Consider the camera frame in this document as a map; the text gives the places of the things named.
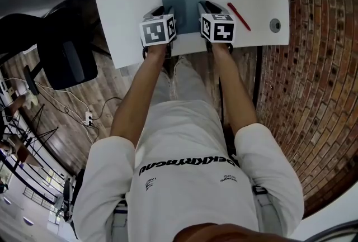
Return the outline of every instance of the shoe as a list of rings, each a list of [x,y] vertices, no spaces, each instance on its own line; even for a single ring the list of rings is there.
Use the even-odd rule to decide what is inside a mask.
[[[26,93],[26,101],[23,104],[23,106],[25,106],[28,110],[30,110],[31,103],[33,103],[34,106],[37,106],[39,104],[39,100],[30,90],[28,90]]]

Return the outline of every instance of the person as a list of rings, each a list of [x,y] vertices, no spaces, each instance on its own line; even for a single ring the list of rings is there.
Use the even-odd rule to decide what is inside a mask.
[[[6,183],[3,183],[1,177],[0,177],[0,194],[4,193],[6,191],[6,189],[9,190],[9,186],[7,186]]]
[[[37,100],[37,97],[34,96],[30,90],[28,90],[25,94],[18,96],[15,101],[13,101],[9,106],[4,107],[1,111],[2,116],[0,118],[0,149],[4,150],[7,156],[16,154],[16,150],[20,148],[20,143],[22,144],[22,142],[18,143],[18,146],[12,146],[7,140],[3,139],[5,130],[13,120],[13,115],[16,113],[16,111],[22,106],[25,106],[27,109],[30,109],[31,103],[36,106],[39,101]]]
[[[165,46],[151,46],[118,107],[110,136],[90,149],[74,224],[82,241],[114,240],[114,209],[126,194],[130,242],[287,241],[303,216],[299,179],[258,123],[226,44],[213,44],[239,167],[220,119],[184,56],[175,99],[161,72]],[[259,232],[251,180],[272,197],[281,236]]]

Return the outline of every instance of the pen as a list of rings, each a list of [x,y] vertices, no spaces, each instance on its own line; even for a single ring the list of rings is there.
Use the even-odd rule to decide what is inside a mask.
[[[231,10],[235,13],[235,15],[237,15],[237,17],[241,20],[241,22],[245,25],[245,27],[251,31],[251,28],[249,27],[249,25],[247,24],[247,22],[243,19],[243,17],[239,14],[239,12],[237,11],[237,9],[234,7],[234,5],[232,3],[228,3],[228,7],[231,8]]]

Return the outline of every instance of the black office chair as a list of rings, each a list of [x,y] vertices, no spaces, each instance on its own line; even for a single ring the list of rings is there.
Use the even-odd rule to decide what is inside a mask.
[[[34,79],[42,68],[56,90],[81,84],[98,75],[92,50],[99,48],[90,43],[91,35],[84,28],[81,16],[70,8],[60,8],[45,18],[8,15],[0,19],[0,36],[6,47],[2,52],[9,52],[0,59],[0,64],[37,44],[40,62],[33,70],[28,65],[23,69],[29,89],[35,95],[39,90]]]

